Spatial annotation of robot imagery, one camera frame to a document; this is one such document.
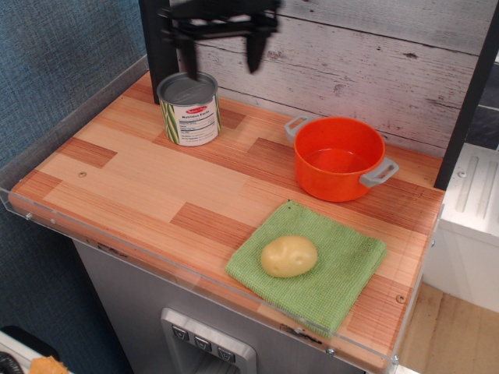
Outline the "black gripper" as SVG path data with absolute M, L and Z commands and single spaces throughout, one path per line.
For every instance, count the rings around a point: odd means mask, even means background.
M 194 41 L 246 38 L 246 62 L 259 67 L 267 39 L 278 31 L 280 1 L 183 1 L 158 11 L 164 38 L 179 45 L 187 76 L 198 80 Z

